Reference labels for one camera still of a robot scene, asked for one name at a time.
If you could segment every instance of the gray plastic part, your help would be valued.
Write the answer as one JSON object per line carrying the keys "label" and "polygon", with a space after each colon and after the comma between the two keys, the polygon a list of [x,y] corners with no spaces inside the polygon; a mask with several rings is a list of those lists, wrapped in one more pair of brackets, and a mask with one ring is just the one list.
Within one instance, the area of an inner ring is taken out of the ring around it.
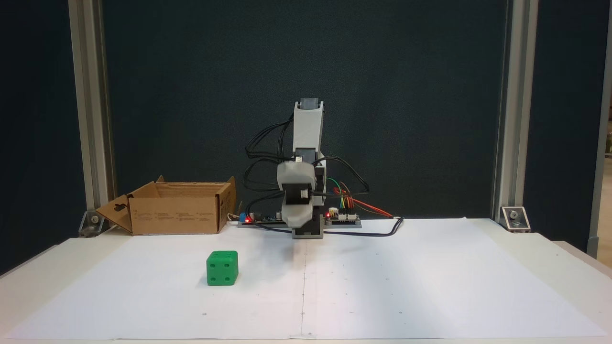
{"label": "gray plastic part", "polygon": [[283,199],[281,215],[283,221],[291,228],[301,228],[308,221],[312,221],[312,199],[308,204],[287,204]]}
{"label": "gray plastic part", "polygon": [[319,108],[319,98],[301,98],[300,109],[302,110],[314,110]]}
{"label": "gray plastic part", "polygon": [[276,181],[283,190],[283,184],[310,184],[315,189],[315,167],[305,162],[285,161],[276,167]]}

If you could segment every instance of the red wire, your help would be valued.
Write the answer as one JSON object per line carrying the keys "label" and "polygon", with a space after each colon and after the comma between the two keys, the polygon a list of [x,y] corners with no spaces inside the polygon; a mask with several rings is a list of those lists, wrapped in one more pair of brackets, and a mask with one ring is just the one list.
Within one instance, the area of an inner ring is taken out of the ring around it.
{"label": "red wire", "polygon": [[[340,194],[340,190],[339,190],[337,187],[334,187],[334,193],[335,193],[335,194],[337,194],[337,195],[339,195],[339,194]],[[382,209],[379,209],[379,208],[377,208],[377,207],[371,206],[371,205],[369,205],[369,204],[367,204],[367,203],[365,203],[365,202],[361,202],[360,200],[356,200],[356,199],[355,199],[355,198],[353,198],[353,197],[351,197],[351,200],[352,200],[352,201],[354,201],[354,202],[357,202],[357,203],[359,203],[359,204],[362,204],[362,205],[364,205],[364,206],[366,206],[366,207],[368,207],[368,208],[370,208],[370,209],[374,209],[375,211],[379,212],[379,213],[380,213],[380,214],[382,214],[382,215],[386,215],[386,216],[388,216],[388,217],[393,217],[393,215],[391,215],[390,213],[388,213],[388,212],[386,212],[386,211],[384,211],[384,210],[382,210]]]}

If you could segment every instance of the green cube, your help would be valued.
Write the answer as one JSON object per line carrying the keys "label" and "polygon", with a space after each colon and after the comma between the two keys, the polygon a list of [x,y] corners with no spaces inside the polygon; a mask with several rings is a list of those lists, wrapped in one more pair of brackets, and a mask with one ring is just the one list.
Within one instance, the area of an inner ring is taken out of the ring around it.
{"label": "green cube", "polygon": [[238,278],[238,252],[213,251],[206,260],[208,285],[233,285]]}

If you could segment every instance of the dark green wall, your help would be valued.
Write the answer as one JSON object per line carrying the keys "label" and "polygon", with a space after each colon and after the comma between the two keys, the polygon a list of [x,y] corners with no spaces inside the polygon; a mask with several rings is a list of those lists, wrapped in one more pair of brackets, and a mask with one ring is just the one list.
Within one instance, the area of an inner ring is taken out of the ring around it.
{"label": "dark green wall", "polygon": [[608,0],[540,1],[524,205],[531,226],[585,251],[599,140]]}
{"label": "dark green wall", "polygon": [[86,209],[66,0],[2,1],[0,274],[68,237]]}
{"label": "dark green wall", "polygon": [[[159,174],[240,181],[248,139],[319,97],[322,151],[370,183],[364,200],[411,217],[488,217],[506,7],[105,1],[119,191]],[[275,180],[272,166],[256,174]],[[341,166],[329,174],[355,185]]]}

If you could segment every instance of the cardboard box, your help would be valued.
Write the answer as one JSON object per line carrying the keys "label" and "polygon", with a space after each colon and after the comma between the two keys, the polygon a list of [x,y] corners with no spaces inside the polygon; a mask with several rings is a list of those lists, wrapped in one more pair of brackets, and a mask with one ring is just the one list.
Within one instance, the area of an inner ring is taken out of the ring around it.
{"label": "cardboard box", "polygon": [[96,211],[141,234],[216,234],[236,207],[234,177],[225,183],[166,182],[163,176]]}

